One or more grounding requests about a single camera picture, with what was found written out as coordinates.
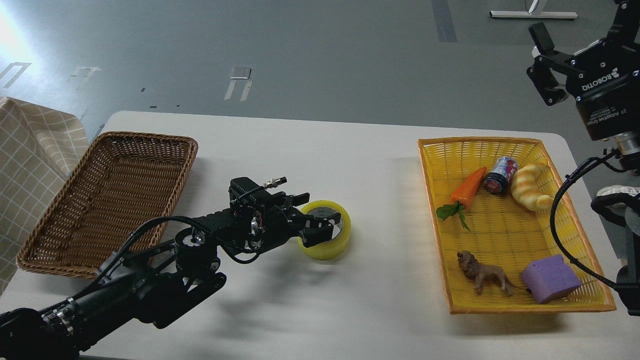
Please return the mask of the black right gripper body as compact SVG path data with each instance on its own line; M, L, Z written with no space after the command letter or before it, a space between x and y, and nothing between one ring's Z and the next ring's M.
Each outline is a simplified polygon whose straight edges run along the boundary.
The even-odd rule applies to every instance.
M639 130L639 45L599 39L574 55L570 94L592 141Z

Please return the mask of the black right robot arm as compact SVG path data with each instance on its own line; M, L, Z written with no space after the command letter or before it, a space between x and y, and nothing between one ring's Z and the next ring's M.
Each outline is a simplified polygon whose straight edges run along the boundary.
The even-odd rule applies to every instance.
M574 54L556 50L542 22L528 30L537 55L526 69L542 100L548 106L574 98L574 104L593 141L614 141L615 148L602 157L590 157L566 176L550 210L553 240L560 241L556 212L569 187L598 166L608 166L617 158L617 173L639 171L639 2L617 0L614 21L604 38ZM608 223L625 230L626 264L612 281L597 275L574 257L562 244L560 251L571 264L617 292L631 316L640 312L639 290L639 196L612 193L598 196L590 207Z

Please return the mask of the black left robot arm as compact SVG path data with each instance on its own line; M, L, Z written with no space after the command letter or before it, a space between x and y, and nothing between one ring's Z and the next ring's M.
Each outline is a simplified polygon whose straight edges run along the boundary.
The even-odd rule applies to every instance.
M310 202L308 193L269 192L285 182L233 178L226 209L143 223L85 289L45 309L2 313L1 358L75 360L133 319L162 330L224 287L219 250L238 264L251 264L297 238L310 258L340 255L351 234L345 208Z

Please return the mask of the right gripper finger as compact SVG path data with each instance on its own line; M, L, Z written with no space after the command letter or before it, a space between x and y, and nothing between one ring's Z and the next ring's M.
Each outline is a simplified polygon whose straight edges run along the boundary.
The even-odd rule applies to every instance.
M575 59L571 55L555 49L553 39L544 23L533 23L528 32L538 54L534 55L534 63L526 69L526 75L547 106L563 102L569 93L560 85L553 72L567 78L578 78L583 75L583 71L576 68Z
M636 37L640 27L638 0L614 0L617 6L614 20L605 37L605 48L638 51Z

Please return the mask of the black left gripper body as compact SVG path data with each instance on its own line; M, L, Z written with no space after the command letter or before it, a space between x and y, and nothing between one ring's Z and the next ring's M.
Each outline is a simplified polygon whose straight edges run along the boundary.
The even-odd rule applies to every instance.
M302 237L304 214L297 206L288 205L286 193L255 193L250 196L254 209L262 215L259 235L261 251L284 245L289 239Z

